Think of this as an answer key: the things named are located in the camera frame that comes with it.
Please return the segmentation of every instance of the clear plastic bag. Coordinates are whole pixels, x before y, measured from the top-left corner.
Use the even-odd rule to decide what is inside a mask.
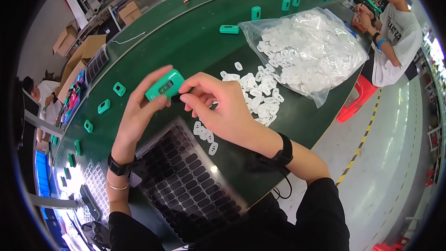
[[[246,41],[277,81],[315,101],[347,80],[368,54],[343,21],[314,8],[280,19],[238,24]]]

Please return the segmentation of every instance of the yellow and black tape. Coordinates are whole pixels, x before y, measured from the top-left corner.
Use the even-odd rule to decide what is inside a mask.
[[[360,153],[361,148],[364,145],[365,139],[366,139],[366,137],[368,135],[368,132],[370,131],[371,124],[373,123],[373,120],[375,119],[375,114],[376,114],[376,110],[378,109],[378,104],[380,103],[380,98],[381,98],[381,88],[380,88],[380,92],[378,94],[378,99],[376,99],[375,109],[373,110],[373,114],[371,116],[370,122],[369,122],[369,124],[367,126],[367,129],[365,130],[365,134],[363,136],[363,139],[361,140],[360,145],[358,146],[358,149],[356,149],[356,152],[354,153],[353,158],[351,159],[350,163],[347,165],[347,168],[345,168],[345,170],[342,173],[341,177],[336,182],[336,184],[335,184],[336,186],[338,186],[339,183],[341,183],[341,181],[344,179],[344,177],[347,174],[348,170],[351,168],[351,166],[353,165],[354,161],[356,160],[356,157]]]

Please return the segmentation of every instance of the worker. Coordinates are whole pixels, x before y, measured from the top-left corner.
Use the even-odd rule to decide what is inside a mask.
[[[374,86],[396,83],[404,74],[421,46],[421,27],[406,0],[388,0],[379,18],[363,4],[355,11],[364,29],[372,36],[372,49],[362,69]]]
[[[128,175],[116,173],[119,173],[118,168],[134,160],[137,142],[152,115],[170,106],[164,95],[148,102],[144,93],[171,69],[169,65],[149,74],[131,93],[122,116],[109,157],[114,167],[109,167],[106,178],[112,251],[163,250],[161,240],[131,218]],[[285,213],[277,202],[266,211],[254,209],[254,206],[241,222],[199,239],[193,244],[194,250],[349,250],[350,234],[338,189],[321,158],[255,121],[237,81],[223,82],[198,73],[187,79],[179,92],[184,109],[192,111],[193,118],[200,117],[203,125],[219,138],[271,161],[281,156],[287,161],[288,170],[308,185],[296,212],[296,225],[289,223],[286,216],[282,217]],[[214,101],[218,105],[211,110],[208,107]]]
[[[33,79],[27,76],[22,81],[22,87],[37,103],[40,104],[39,118],[53,125],[62,108],[62,103],[57,98],[60,92],[60,82],[45,80],[36,86]],[[45,135],[46,134],[38,128],[36,140],[41,142],[42,139],[45,138]]]

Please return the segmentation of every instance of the bracelet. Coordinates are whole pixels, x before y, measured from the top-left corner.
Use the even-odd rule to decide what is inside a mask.
[[[114,187],[113,185],[111,185],[110,182],[108,181],[108,178],[107,178],[107,177],[105,177],[105,181],[106,181],[107,184],[108,184],[110,187],[112,187],[114,190],[124,190],[124,189],[127,189],[128,186],[130,185],[130,182],[129,182],[129,183],[127,183],[127,185],[126,185],[124,188],[118,188],[118,187]]]
[[[376,48],[378,48],[379,50],[381,50],[381,45],[382,43],[384,43],[386,41],[386,39],[381,39],[378,41],[378,44],[376,45]]]

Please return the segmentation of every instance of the solar panel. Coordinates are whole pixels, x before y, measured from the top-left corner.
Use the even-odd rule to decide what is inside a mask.
[[[108,55],[105,51],[105,46],[106,45],[104,44],[95,54],[95,56],[86,64],[85,83],[88,86],[92,84],[92,80],[98,75],[99,71],[109,60]]]
[[[147,170],[139,188],[184,243],[236,221],[248,210],[182,119],[162,134],[137,152]]]

